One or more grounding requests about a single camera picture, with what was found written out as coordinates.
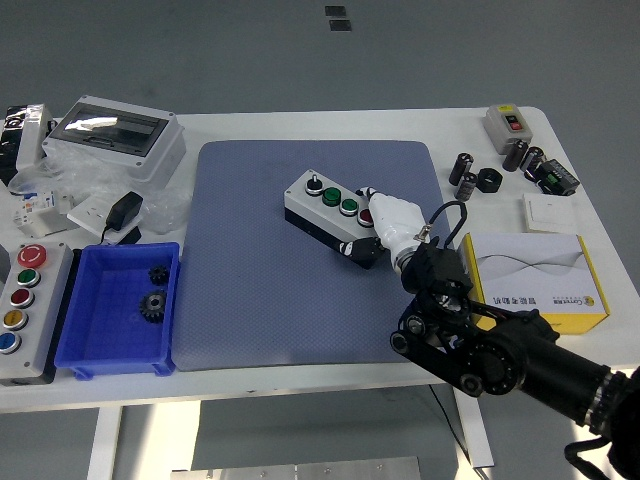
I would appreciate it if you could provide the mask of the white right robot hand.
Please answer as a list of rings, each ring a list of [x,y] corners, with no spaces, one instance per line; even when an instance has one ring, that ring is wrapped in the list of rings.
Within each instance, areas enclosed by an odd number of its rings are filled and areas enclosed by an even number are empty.
[[[372,187],[360,188],[356,194],[368,200],[375,233],[373,237],[340,242],[338,252],[356,262],[376,261],[388,250],[391,266],[400,274],[421,243],[417,235],[426,225],[421,208]]]

